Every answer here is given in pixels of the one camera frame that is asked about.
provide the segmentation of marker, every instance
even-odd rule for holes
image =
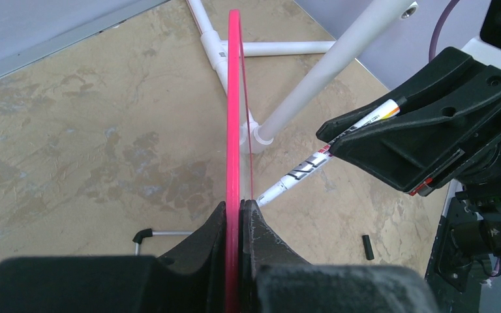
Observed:
[[[382,105],[373,110],[370,114],[366,115],[364,118],[360,119],[349,129],[345,130],[339,134],[335,139],[331,140],[327,145],[325,145],[320,150],[317,150],[313,155],[300,163],[296,168],[287,173],[285,176],[265,191],[256,202],[258,206],[261,207],[265,204],[271,202],[287,190],[291,189],[294,185],[298,184],[304,178],[310,176],[316,170],[324,166],[328,161],[333,158],[333,155],[329,153],[329,148],[333,145],[339,138],[359,129],[360,127],[369,125],[371,123],[380,121],[382,119],[388,119],[389,117],[395,116],[400,112],[399,105],[394,100],[387,100]]]

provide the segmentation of white wall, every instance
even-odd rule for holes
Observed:
[[[0,60],[136,0],[0,0]]]
[[[338,38],[371,0],[296,0],[329,34]],[[395,88],[427,64],[433,29],[449,0],[417,0],[419,10],[395,22],[358,60],[385,86]],[[438,52],[462,48],[479,35],[490,0],[461,0],[442,29]]]

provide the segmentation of white pipe frame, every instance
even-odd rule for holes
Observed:
[[[208,18],[200,0],[186,0],[201,34],[201,42],[212,69],[227,92],[227,42],[222,41]],[[373,0],[355,22],[336,42],[245,42],[245,57],[325,53],[301,82],[289,93],[279,107],[259,125],[249,110],[250,142],[253,153],[262,152],[274,136],[356,58],[382,31],[411,7],[410,0]],[[241,112],[246,105],[241,88]],[[247,126],[241,125],[241,151],[249,152]]]

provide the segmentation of black cable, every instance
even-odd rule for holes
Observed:
[[[493,276],[493,273],[491,272],[490,274],[487,273],[487,270],[485,269],[485,264],[483,263],[482,260],[480,259],[475,259],[479,264],[481,265],[481,268],[483,269],[483,273],[487,275],[488,277],[499,277],[501,275],[501,258],[498,258],[498,273]]]

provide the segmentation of beige tile floor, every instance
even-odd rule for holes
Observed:
[[[226,38],[241,9],[246,41],[329,40],[293,1],[205,0]],[[264,119],[319,55],[247,59]],[[317,128],[385,88],[352,63],[254,158],[264,191],[322,144]],[[142,228],[194,230],[224,197],[225,95],[182,0],[172,0],[0,79],[0,261],[131,254]],[[392,263],[423,273],[444,190],[427,199],[336,160],[263,209],[314,263]],[[372,238],[366,261],[361,235]],[[180,237],[147,240],[162,254]]]

